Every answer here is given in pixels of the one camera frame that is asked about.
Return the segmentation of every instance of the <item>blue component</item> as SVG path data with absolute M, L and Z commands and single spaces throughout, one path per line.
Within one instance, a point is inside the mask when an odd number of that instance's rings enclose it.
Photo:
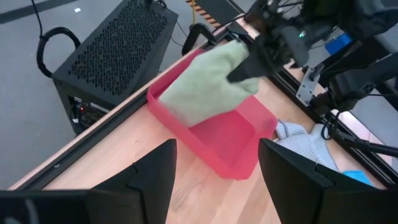
M 373 187 L 371 181 L 368 179 L 368 177 L 366 177 L 366 174 L 361 170 L 345 171 L 343 172 L 343 174 L 346 175 L 347 177 L 351 177 L 352 179 L 355 179 L 357 181 L 360 181 L 364 184 L 368 184 Z
M 345 47 L 347 44 L 351 43 L 351 41 L 353 40 L 349 37 L 348 34 L 343 34 L 329 44 L 326 44 L 325 48 L 330 55 L 333 55 L 341 50 L 343 47 Z

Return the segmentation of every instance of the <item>table surface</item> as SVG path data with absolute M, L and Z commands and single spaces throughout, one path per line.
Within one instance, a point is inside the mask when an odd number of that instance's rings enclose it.
M 243 26 L 252 36 L 256 35 L 250 28 Z M 14 184 L 11 189 L 16 189 L 32 177 L 85 134 L 92 131 L 100 122 L 106 120 L 111 113 L 120 110 L 140 91 L 167 73 L 169 69 Z M 290 72 L 297 79 L 301 79 L 303 76 L 301 70 L 290 70 Z M 321 91 L 324 90 L 318 86 L 316 92 Z M 260 80 L 259 93 L 256 98 L 278 119 L 301 124 L 307 131 L 312 129 L 314 122 L 269 80 Z M 355 126 L 356 123 L 349 113 L 345 113 L 341 117 L 348 121 L 348 126 L 351 128 Z M 374 139 L 368 132 L 365 131 L 363 135 Z M 45 189 L 92 188 L 122 171 L 170 138 L 176 137 L 152 116 L 147 106 L 144 105 L 49 183 Z M 336 142 L 331 140 L 327 142 L 327 145 L 340 172 L 364 170 Z M 280 223 L 259 165 L 247 180 L 222 179 L 178 140 L 177 149 L 177 173 L 167 223 Z M 366 171 L 365 173 L 376 187 L 383 188 L 374 177 Z

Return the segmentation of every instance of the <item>red plastic bin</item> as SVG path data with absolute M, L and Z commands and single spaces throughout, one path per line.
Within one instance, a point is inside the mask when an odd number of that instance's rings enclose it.
M 260 138 L 270 138 L 276 117 L 254 96 L 235 110 L 219 114 L 191 128 L 184 126 L 158 97 L 203 50 L 197 50 L 153 83 L 147 92 L 149 111 L 219 176 L 247 179 L 258 162 Z

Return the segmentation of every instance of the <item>towel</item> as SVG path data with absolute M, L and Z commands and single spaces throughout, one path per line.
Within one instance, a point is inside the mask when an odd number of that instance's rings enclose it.
M 275 130 L 279 138 L 277 143 L 307 159 L 338 172 L 326 141 L 321 137 L 322 127 L 323 124 L 314 125 L 309 134 L 299 124 L 279 121 Z
M 197 56 L 159 101 L 187 127 L 235 109 L 258 92 L 258 78 L 238 83 L 226 78 L 248 56 L 246 45 L 237 40 Z

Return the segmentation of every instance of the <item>perforated mesh panel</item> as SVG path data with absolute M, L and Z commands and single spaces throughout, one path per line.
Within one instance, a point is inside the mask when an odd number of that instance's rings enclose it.
M 136 0 L 129 1 L 117 18 L 82 50 L 68 75 L 114 96 L 122 95 L 139 78 L 134 74 L 166 25 L 165 16 Z

